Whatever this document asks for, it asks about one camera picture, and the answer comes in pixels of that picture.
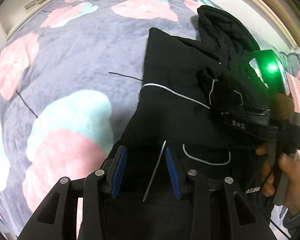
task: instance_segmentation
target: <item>wooden frame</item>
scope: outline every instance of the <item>wooden frame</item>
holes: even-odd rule
[[[280,28],[293,49],[300,46],[300,31],[293,20],[277,0],[252,0],[255,2]]]

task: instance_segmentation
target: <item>sleeve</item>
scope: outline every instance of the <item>sleeve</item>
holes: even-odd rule
[[[289,234],[292,236],[294,232],[300,225],[300,213],[296,216],[291,217],[290,212],[288,211],[286,216],[283,219],[283,226],[288,229]]]

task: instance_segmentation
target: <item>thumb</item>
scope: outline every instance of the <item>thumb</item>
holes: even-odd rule
[[[300,182],[300,164],[297,161],[283,153],[279,159],[279,167],[292,183]]]

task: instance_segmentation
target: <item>black thread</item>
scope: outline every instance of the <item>black thread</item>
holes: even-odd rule
[[[28,107],[28,109],[30,110],[30,112],[32,114],[34,114],[34,116],[38,119],[38,116],[34,113],[34,111],[27,105],[27,103],[23,100],[22,96],[20,95],[20,93],[18,91],[16,91],[16,93],[20,96],[22,102],[25,104],[26,107]]]
[[[134,79],[139,80],[139,81],[143,81],[143,79],[135,78],[135,77],[132,77],[132,76],[126,76],[126,75],[122,75],[122,74],[115,73],[115,72],[109,72],[109,74],[115,74],[115,75],[119,75],[119,76],[123,76],[123,77],[130,77],[130,78],[134,78]]]

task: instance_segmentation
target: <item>blue gripper pad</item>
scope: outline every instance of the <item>blue gripper pad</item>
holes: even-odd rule
[[[176,166],[174,164],[171,152],[169,147],[166,149],[166,162],[169,170],[170,181],[173,189],[173,193],[176,195],[177,199],[181,199],[181,189],[180,189],[180,179],[178,176],[178,172]]]
[[[124,169],[127,164],[127,148],[124,147],[122,150],[122,153],[120,155],[117,167],[115,168],[114,175],[112,178],[112,189],[111,189],[111,197],[115,198],[117,194],[119,193],[123,174],[124,174]]]

